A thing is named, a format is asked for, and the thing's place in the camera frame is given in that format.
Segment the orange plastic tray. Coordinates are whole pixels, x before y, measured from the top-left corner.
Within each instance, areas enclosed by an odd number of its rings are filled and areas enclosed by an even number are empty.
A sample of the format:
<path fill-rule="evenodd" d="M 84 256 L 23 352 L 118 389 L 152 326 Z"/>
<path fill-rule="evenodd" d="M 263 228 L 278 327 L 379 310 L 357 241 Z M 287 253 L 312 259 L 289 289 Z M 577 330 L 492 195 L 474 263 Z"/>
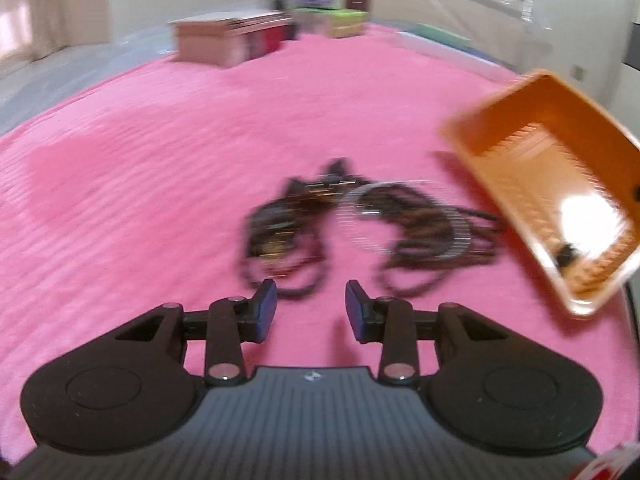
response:
<path fill-rule="evenodd" d="M 601 105 L 534 70 L 440 129 L 572 318 L 639 267 L 639 141 Z"/>

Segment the pink wooden jewelry box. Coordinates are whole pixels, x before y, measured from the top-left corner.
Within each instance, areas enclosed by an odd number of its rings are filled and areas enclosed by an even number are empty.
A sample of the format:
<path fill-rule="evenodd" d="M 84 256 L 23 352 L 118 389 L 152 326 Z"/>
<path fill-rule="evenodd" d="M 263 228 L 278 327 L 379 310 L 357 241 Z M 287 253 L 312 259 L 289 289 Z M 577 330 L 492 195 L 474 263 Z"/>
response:
<path fill-rule="evenodd" d="M 276 52 L 290 36 L 282 11 L 213 12 L 170 23 L 176 60 L 229 68 Z"/>

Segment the pink fleece blanket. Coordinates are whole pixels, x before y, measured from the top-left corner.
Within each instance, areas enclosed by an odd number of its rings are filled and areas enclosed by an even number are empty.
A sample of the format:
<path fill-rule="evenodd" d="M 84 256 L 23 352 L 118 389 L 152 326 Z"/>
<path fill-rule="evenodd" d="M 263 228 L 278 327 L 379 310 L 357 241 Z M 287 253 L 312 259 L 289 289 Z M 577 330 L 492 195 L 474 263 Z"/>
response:
<path fill-rule="evenodd" d="M 504 86 L 372 27 L 303 36 L 230 70 L 165 58 L 17 127 L 1 140 L 1 455 L 14 463 L 34 447 L 20 392 L 40 365 L 163 302 L 201 310 L 248 296 L 243 220 L 287 178 L 348 157 L 370 179 L 424 179 L 447 203 L 496 210 L 438 130 Z M 388 238 L 374 222 L 329 219 L 334 267 L 316 294 L 279 301 L 267 342 L 244 347 L 249 367 L 378 368 L 380 346 L 354 341 L 344 308 L 351 278 L 383 293 L 380 255 L 347 238 L 355 226 Z M 581 362 L 604 391 L 591 448 L 636 440 L 638 347 L 624 293 L 591 321 L 571 320 L 518 237 L 503 234 L 495 264 L 461 269 L 414 305 L 464 304 Z"/>

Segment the green rectangular box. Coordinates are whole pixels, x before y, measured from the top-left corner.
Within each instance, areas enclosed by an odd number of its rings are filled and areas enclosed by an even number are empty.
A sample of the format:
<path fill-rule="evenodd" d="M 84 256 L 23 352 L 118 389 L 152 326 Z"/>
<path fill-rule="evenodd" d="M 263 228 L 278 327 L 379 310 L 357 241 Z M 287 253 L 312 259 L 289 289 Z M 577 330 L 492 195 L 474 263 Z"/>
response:
<path fill-rule="evenodd" d="M 445 46 L 462 51 L 467 51 L 471 47 L 471 40 L 469 40 L 469 38 L 429 24 L 415 24 L 413 28 L 410 29 L 410 32 L 412 32 L 413 35 L 436 41 Z"/>

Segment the beige curtain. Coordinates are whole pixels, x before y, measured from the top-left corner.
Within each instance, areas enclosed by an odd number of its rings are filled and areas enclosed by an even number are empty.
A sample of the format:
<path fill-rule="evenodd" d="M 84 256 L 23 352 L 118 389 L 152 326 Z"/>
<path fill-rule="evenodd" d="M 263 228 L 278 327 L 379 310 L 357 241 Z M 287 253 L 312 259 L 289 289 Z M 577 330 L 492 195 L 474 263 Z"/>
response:
<path fill-rule="evenodd" d="M 1 63 L 40 60 L 67 44 L 63 0 L 1 0 Z"/>

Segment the green tissue box pack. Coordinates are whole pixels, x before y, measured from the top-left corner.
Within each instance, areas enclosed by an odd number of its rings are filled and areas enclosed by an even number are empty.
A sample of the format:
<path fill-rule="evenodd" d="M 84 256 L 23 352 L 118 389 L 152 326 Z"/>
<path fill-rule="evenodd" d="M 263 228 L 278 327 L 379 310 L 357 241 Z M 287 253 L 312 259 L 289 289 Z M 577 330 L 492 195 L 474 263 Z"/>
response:
<path fill-rule="evenodd" d="M 369 23 L 369 13 L 352 9 L 299 8 L 292 11 L 292 19 L 303 34 L 343 39 L 362 35 Z"/>

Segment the wall power socket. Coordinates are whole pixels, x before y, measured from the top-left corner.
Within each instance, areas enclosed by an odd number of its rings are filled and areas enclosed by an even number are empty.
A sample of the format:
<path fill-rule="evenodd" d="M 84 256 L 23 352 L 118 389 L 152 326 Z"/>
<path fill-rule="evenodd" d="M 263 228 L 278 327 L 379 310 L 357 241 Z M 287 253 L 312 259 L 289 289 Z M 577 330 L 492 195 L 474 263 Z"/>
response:
<path fill-rule="evenodd" d="M 578 81 L 583 81 L 585 77 L 585 70 L 582 66 L 574 65 L 573 66 L 573 78 Z"/>

